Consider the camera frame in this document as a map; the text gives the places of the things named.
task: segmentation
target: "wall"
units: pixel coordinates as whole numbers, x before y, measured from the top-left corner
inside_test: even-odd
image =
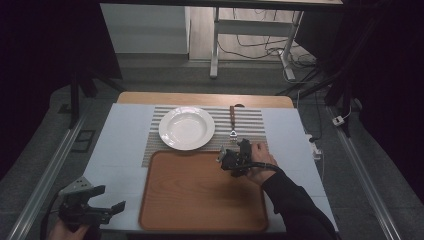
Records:
[[[116,53],[187,54],[189,7],[101,4]]]

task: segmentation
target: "human hand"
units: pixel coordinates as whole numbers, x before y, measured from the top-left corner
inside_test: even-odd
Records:
[[[71,232],[65,223],[58,219],[50,231],[49,240],[82,240],[89,227],[88,225],[81,225],[76,232]]]
[[[251,147],[253,162],[264,162],[267,164],[269,163],[278,166],[277,161],[275,161],[274,159],[274,156],[272,156],[272,154],[268,152],[265,143],[252,143]],[[264,183],[268,178],[270,178],[274,174],[275,171],[271,169],[254,167],[247,172],[246,176],[250,181],[261,186],[262,183]]]

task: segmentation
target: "wooden tray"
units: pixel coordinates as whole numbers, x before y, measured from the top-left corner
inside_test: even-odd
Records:
[[[218,152],[152,155],[139,215],[145,230],[258,232],[268,226],[263,191],[221,170]]]

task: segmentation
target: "table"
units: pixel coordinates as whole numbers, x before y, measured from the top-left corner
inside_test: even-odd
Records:
[[[98,0],[98,3],[117,3],[117,4],[141,4],[141,5],[174,5],[174,6],[199,6],[199,7],[227,7],[227,8],[250,8],[250,9],[273,9],[273,10],[295,10],[295,11],[339,11],[339,12],[353,12],[358,11],[359,9],[362,11],[369,12],[370,10],[382,10],[384,7],[390,3],[390,0],[381,0],[379,3],[373,4],[360,4],[359,6],[345,6],[345,5],[329,5],[323,3],[311,3],[306,1],[259,1],[259,0]],[[306,96],[311,92],[314,92],[323,86],[327,86],[333,82],[340,82],[340,84],[349,86],[348,81],[335,81],[339,80],[341,76],[346,75],[347,70],[351,69],[353,62],[357,59],[358,53],[362,50],[363,45],[366,43],[367,38],[372,33],[375,28],[376,22],[379,20],[379,16],[381,16],[383,11],[380,11],[380,14],[376,14],[377,17],[371,16],[371,20],[369,21],[367,28],[364,30],[361,39],[355,44],[352,54],[348,57],[347,63],[343,66],[343,74],[336,73],[333,77],[328,79],[328,81],[323,82],[321,85],[317,85],[314,88],[311,88],[310,91],[305,91],[301,93],[300,97]],[[332,105],[333,101],[339,99],[340,88],[335,89],[335,96],[328,96],[326,99],[326,103],[328,105]],[[73,130],[70,130],[69,137],[66,137],[66,141],[72,139],[78,129],[78,126]],[[68,149],[64,144],[61,143],[58,151],[60,153],[66,152]],[[32,226],[36,214],[38,213],[42,202],[44,201],[44,195],[49,191],[52,181],[56,179],[56,175],[63,164],[64,158],[60,157],[59,159],[52,159],[51,163],[47,167],[45,173],[41,177],[37,187],[35,188],[33,194],[28,200],[27,205],[23,209],[21,215],[16,221],[15,226],[12,229],[10,234],[10,239],[23,239],[28,233],[29,228]]]
[[[90,199],[92,207],[110,207],[117,202],[127,202],[124,212],[115,215],[108,225],[102,225],[102,229],[146,232],[137,221],[147,175],[147,168],[141,167],[141,159],[155,107],[170,104],[203,106],[206,109],[212,106],[227,109],[229,105],[243,104],[246,109],[260,111],[269,150],[279,166],[306,189],[336,226],[299,114],[288,97],[124,92],[112,106],[84,172],[84,177],[94,186],[106,185],[105,194]],[[273,205],[267,196],[265,204],[269,217],[266,232],[285,232],[282,218],[273,213]]]

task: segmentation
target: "black cable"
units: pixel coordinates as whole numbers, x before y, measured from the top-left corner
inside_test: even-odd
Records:
[[[240,54],[240,53],[230,52],[230,51],[226,51],[226,50],[224,50],[224,49],[221,47],[221,44],[219,43],[219,41],[218,41],[218,46],[219,46],[219,48],[220,48],[223,52],[225,52],[225,53],[228,53],[228,54],[234,54],[234,55],[238,55],[238,56],[240,56],[240,57],[249,58],[249,59],[260,59],[260,58],[268,57],[268,56],[270,56],[273,52],[278,51],[278,50],[273,50],[273,51],[271,51],[270,53],[267,53],[266,55],[259,56],[259,57],[249,57],[249,56],[246,56],[246,55],[243,55],[243,54]]]
[[[337,240],[343,240],[342,237],[340,236],[340,233],[336,233],[337,236]]]
[[[354,47],[355,43],[358,41],[358,38],[361,33],[360,27],[356,27],[353,29],[353,33],[351,34],[352,37],[350,37],[348,40],[346,40],[342,47],[339,47],[337,50],[334,51],[333,54],[331,54],[330,57],[327,59],[323,59],[322,61],[319,61],[316,63],[317,67],[325,69],[326,66],[332,66],[335,64],[340,64],[345,61],[344,57],[349,54],[349,52]]]
[[[277,10],[275,10],[275,13],[274,13],[274,19],[273,19],[273,21],[275,21],[276,17],[277,17]],[[234,20],[237,20],[237,15],[236,15],[236,9],[235,9],[235,8],[233,8],[233,18],[234,18]],[[237,42],[238,42],[238,44],[239,44],[240,46],[242,46],[242,47],[257,47],[257,46],[263,46],[263,45],[265,45],[265,50],[267,50],[267,49],[266,49],[266,46],[267,46],[268,44],[280,43],[280,42],[285,42],[285,41],[287,41],[287,39],[284,39],[284,40],[278,40],[278,41],[269,42],[270,36],[268,36],[268,40],[267,40],[266,42],[264,42],[264,43],[258,43],[258,44],[242,44],[242,43],[240,42],[239,35],[236,35],[236,37],[237,37]]]
[[[260,11],[260,12],[257,12],[256,10],[257,10],[257,9],[254,9],[254,11],[255,11],[255,13],[256,13],[256,14],[261,14],[261,13],[263,13],[263,12],[265,12],[265,11],[266,11],[266,9],[263,9],[263,10],[262,10],[262,11]]]
[[[321,122],[321,113],[319,111],[319,107],[318,107],[318,97],[317,97],[317,92],[315,92],[315,106],[317,107],[317,112],[318,112],[318,120],[319,120],[319,136],[318,137],[313,137],[314,141],[319,140],[322,138],[322,122]]]
[[[310,80],[312,80],[316,75],[318,75],[319,73],[321,72],[321,69],[319,69],[319,68],[317,68],[317,67],[315,67],[315,68],[313,68],[311,71],[309,71],[309,73],[303,78],[303,79],[301,79],[299,82],[293,82],[293,84],[296,84],[296,83],[299,83],[299,84],[304,84],[304,83],[306,83],[307,81],[310,81]],[[294,88],[296,88],[297,86],[296,85],[294,85],[294,86],[291,86],[291,87],[289,87],[289,88],[286,88],[286,89],[284,89],[284,90],[282,90],[282,91],[280,91],[280,92],[278,92],[278,93],[276,93],[275,94],[275,96],[282,96],[282,95],[284,95],[284,96],[287,96]]]
[[[57,191],[54,194],[52,200],[50,200],[49,206],[47,207],[46,214],[44,214],[44,217],[41,220],[41,225],[40,225],[40,240],[45,240],[46,237],[47,237],[47,227],[48,227],[48,223],[49,223],[49,216],[50,216],[50,213],[52,211],[53,205],[56,202],[56,199],[59,197],[59,192],[63,188],[61,188],[59,191]]]
[[[264,163],[264,162],[252,162],[252,163],[247,163],[247,164],[244,164],[244,165],[228,167],[228,170],[243,170],[243,169],[248,169],[248,168],[253,168],[253,167],[270,169],[270,170],[273,170],[275,172],[283,172],[283,170],[281,168],[279,168],[279,167],[277,167],[273,164]]]
[[[303,63],[303,62],[301,62],[301,61],[299,60],[301,57],[303,57],[303,56],[307,56],[307,55],[311,55],[311,54],[310,54],[310,53],[302,54],[302,55],[300,55],[300,56],[298,56],[298,57],[297,57],[297,61],[295,61],[295,60],[293,59],[293,55],[292,55],[292,54],[290,54],[290,58],[291,58],[291,60],[292,60],[292,63],[294,64],[294,66],[295,66],[295,67],[297,67],[297,68],[303,69],[303,68],[308,68],[308,67],[315,67],[315,66],[316,66],[316,63],[311,63],[311,62],[309,62],[309,64],[305,64],[305,63]]]
[[[296,11],[293,11],[293,14],[292,14],[292,22],[294,22],[294,14],[296,13]]]

